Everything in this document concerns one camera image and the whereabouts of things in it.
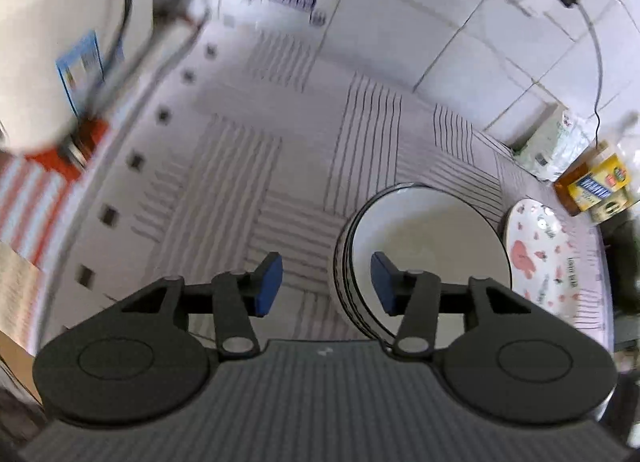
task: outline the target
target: yellow label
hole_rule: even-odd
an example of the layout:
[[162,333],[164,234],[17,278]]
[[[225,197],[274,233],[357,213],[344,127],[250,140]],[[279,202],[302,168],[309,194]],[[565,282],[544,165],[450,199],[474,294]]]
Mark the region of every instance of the yellow label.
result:
[[580,210],[585,211],[625,187],[629,181],[631,176],[625,166],[617,155],[611,155],[573,184],[569,184],[567,189]]

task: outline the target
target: white tile wall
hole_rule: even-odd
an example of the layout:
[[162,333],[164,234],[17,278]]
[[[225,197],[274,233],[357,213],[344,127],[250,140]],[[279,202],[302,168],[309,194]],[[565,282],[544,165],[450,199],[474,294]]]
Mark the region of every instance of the white tile wall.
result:
[[399,0],[342,0],[322,52],[413,85],[455,32],[436,16]]
[[[581,3],[604,56],[603,125],[618,124],[640,110],[640,0]],[[323,57],[447,103],[507,144],[521,143],[548,104],[593,112],[593,43],[580,12],[556,0],[537,18],[508,0],[318,0],[324,25],[268,0],[220,7],[226,22],[295,33]]]

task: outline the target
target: white appliance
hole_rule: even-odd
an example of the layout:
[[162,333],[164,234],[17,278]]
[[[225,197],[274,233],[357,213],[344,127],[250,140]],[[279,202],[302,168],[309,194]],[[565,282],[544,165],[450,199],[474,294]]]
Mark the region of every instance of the white appliance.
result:
[[[75,126],[102,75],[124,0],[0,0],[0,149],[35,153]],[[133,0],[119,63],[106,91],[135,63],[152,33],[153,0]]]

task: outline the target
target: silver screw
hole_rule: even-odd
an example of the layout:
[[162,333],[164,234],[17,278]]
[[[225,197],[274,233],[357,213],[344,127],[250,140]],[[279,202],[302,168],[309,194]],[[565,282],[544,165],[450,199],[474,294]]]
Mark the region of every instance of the silver screw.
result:
[[429,342],[421,337],[409,336],[398,341],[398,347],[408,354],[419,354],[429,349]]
[[244,354],[254,348],[254,342],[246,337],[233,336],[225,339],[222,347],[230,354]]

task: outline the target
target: plastic bag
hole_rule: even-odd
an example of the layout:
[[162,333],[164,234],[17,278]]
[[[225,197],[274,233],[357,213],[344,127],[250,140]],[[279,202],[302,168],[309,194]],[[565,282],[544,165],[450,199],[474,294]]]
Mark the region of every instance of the plastic bag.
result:
[[555,181],[587,148],[594,131],[594,125],[559,105],[514,158],[540,180]]

